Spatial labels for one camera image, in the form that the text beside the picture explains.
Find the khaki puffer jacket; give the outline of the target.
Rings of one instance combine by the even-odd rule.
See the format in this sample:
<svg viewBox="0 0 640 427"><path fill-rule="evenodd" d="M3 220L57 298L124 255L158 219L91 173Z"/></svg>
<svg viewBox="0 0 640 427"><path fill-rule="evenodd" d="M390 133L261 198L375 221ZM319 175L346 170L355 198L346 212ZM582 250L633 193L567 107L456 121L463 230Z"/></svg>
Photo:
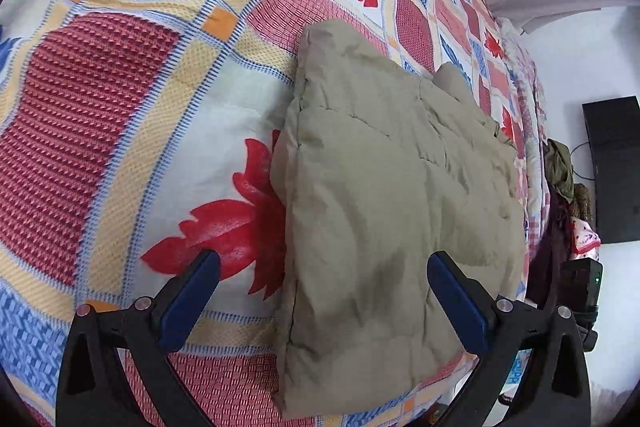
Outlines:
<svg viewBox="0 0 640 427"><path fill-rule="evenodd" d="M491 295L515 295L515 158L456 66L414 75L348 23L306 27L270 172L285 208L284 418L374 409L461 355L427 283L435 251Z"/></svg>

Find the pink strawberry print cloth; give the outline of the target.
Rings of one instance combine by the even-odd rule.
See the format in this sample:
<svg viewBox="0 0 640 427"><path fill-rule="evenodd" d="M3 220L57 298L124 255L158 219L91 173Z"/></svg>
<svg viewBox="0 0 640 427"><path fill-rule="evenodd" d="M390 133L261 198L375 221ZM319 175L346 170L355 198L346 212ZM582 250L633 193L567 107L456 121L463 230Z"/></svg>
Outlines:
<svg viewBox="0 0 640 427"><path fill-rule="evenodd" d="M572 230L572 251L575 259L591 258L599 260L600 236L593 231L590 224L579 218L570 218Z"/></svg>

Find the dark maroon garment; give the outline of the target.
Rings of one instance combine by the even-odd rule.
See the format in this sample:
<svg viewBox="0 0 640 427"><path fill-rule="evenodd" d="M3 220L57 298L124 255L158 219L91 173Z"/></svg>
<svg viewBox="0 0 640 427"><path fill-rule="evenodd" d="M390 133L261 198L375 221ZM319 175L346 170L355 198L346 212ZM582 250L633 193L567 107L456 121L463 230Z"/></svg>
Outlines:
<svg viewBox="0 0 640 427"><path fill-rule="evenodd" d="M526 298L543 308L556 297L556 285L562 263L570 259L570 206L550 191L549 221L540 240L534 259L529 263Z"/></svg>

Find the blue Freshippo bag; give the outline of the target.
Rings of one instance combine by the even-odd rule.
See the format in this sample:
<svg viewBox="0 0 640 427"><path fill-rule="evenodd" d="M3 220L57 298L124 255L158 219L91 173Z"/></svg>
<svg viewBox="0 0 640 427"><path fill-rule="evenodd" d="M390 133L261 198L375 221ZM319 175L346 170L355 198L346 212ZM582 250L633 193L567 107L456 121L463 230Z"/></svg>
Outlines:
<svg viewBox="0 0 640 427"><path fill-rule="evenodd" d="M515 355L510 372L506 377L506 382L504 383L500 393L500 395L505 397L508 401L514 397L516 389L518 389L518 385L523 378L529 357L529 350L520 350L518 351L518 354Z"/></svg>

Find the leopard print garment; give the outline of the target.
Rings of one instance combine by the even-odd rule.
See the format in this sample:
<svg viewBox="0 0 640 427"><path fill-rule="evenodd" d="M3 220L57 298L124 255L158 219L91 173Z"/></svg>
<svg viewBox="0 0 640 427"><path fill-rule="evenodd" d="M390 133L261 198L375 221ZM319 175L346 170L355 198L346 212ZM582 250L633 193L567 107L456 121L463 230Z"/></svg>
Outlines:
<svg viewBox="0 0 640 427"><path fill-rule="evenodd" d="M592 222L593 210L589 188L582 183L574 184L574 200L572 202L572 213L575 217Z"/></svg>

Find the olive green garment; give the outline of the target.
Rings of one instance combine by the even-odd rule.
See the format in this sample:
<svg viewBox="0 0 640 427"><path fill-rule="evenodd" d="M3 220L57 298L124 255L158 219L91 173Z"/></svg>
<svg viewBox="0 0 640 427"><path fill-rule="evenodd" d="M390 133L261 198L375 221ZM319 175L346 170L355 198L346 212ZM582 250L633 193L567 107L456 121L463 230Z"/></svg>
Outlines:
<svg viewBox="0 0 640 427"><path fill-rule="evenodd" d="M548 139L542 144L544 149L544 174L553 190L569 204L574 200L574 174L568 147L558 141Z"/></svg>

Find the pink floral folded blanket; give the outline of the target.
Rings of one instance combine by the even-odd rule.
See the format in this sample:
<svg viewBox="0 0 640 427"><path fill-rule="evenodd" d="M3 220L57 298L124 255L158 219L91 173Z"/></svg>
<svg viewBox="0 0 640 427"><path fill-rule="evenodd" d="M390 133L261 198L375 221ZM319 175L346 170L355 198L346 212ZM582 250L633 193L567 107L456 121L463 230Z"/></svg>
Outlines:
<svg viewBox="0 0 640 427"><path fill-rule="evenodd" d="M518 28L505 17L497 18L506 66L520 110L526 173L526 217L529 260L533 260L549 222L550 191L544 175L547 114L544 89L537 67L526 50Z"/></svg>

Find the leaf patchwork bed quilt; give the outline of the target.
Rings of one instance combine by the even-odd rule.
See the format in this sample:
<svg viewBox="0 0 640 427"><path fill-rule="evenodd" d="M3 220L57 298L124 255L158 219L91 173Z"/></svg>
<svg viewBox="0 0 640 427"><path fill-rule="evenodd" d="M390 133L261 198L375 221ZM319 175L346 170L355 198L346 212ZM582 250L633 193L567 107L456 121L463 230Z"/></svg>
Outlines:
<svg viewBox="0 0 640 427"><path fill-rule="evenodd" d="M485 0L2 0L1 366L38 421L55 421L76 309L155 294L205 237L232 269L172 364L215 424L282 424L269 164L300 34L329 18L409 72L460 68L518 148L527 241L520 110Z"/></svg>

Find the black wall monitor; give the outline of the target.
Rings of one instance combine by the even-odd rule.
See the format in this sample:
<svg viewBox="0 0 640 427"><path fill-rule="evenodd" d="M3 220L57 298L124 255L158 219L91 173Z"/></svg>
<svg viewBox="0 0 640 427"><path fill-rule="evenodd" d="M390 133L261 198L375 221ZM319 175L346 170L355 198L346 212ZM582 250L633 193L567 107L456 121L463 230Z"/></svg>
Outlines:
<svg viewBox="0 0 640 427"><path fill-rule="evenodd" d="M596 188L596 228L605 244L639 239L639 102L610 98L584 112Z"/></svg>

